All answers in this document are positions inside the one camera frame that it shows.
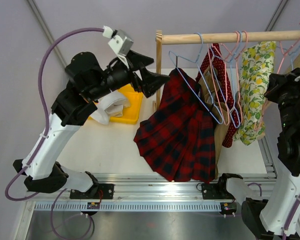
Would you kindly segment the lemon print skirt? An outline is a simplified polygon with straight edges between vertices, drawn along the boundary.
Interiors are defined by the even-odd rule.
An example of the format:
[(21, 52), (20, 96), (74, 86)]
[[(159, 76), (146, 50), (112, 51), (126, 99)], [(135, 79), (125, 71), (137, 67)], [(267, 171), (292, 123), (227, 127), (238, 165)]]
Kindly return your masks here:
[(266, 102), (264, 94), (274, 71), (276, 47), (275, 41), (262, 41), (241, 54), (239, 94), (243, 120), (233, 140), (246, 146), (262, 138), (265, 132), (262, 119)]

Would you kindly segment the pink hanger with lemon skirt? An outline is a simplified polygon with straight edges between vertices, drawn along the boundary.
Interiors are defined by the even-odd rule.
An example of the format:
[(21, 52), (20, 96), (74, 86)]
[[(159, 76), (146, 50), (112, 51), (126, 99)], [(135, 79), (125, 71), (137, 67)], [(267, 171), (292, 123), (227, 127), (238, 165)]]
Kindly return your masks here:
[[(291, 58), (294, 57), (296, 55), (296, 53), (299, 51), (300, 45), (298, 47), (296, 47), (296, 45), (299, 42), (300, 42), (300, 37), (288, 49), (284, 49), (283, 46), (282, 46), (282, 42), (279, 41), (279, 49), (280, 49), (281, 54), (282, 54), (282, 59), (281, 59), (281, 62), (279, 64), (279, 67), (277, 69), (277, 72), (276, 72), (277, 74), (280, 73), (280, 70), (282, 68), (282, 65), (283, 65), (285, 59), (288, 56), (290, 56)], [(266, 109), (267, 109), (267, 107), (269, 105), (270, 105), (269, 101), (266, 99), (265, 102), (264, 102), (264, 105), (262, 107), (262, 111), (261, 111), (261, 115), (260, 115), (260, 120), (254, 124), (254, 127), (253, 127), (254, 131), (258, 131), (262, 127), (264, 113), (265, 113), (265, 111), (266, 111)]]

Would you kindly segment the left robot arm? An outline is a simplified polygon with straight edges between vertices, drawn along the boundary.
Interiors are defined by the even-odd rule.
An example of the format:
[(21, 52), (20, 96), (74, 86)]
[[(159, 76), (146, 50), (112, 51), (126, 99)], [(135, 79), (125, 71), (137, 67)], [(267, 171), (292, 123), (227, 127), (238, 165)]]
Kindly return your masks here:
[(57, 159), (74, 133), (98, 109), (100, 98), (126, 85), (151, 97), (169, 81), (167, 75), (148, 71), (147, 66), (153, 62), (151, 57), (132, 50), (127, 53), (127, 63), (114, 58), (105, 69), (91, 52), (72, 58), (65, 68), (69, 81), (54, 101), (40, 139), (28, 157), (13, 162), (17, 173), (25, 176), (28, 191), (36, 195), (69, 189), (75, 199), (92, 199), (100, 193), (100, 184), (92, 173), (67, 169)]

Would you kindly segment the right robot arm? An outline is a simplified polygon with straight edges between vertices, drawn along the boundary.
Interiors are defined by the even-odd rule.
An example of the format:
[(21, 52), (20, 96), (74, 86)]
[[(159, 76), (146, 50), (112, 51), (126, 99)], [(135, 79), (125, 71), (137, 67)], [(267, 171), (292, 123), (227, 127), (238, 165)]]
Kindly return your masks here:
[(230, 214), (229, 203), (241, 206), (241, 217), (258, 240), (297, 240), (300, 216), (300, 68), (286, 74), (272, 73), (265, 93), (276, 103), (282, 131), (277, 149), (277, 179), (269, 199), (263, 199), (245, 184), (242, 176), (224, 173), (217, 183), (201, 183), (204, 200), (224, 200), (223, 214)]

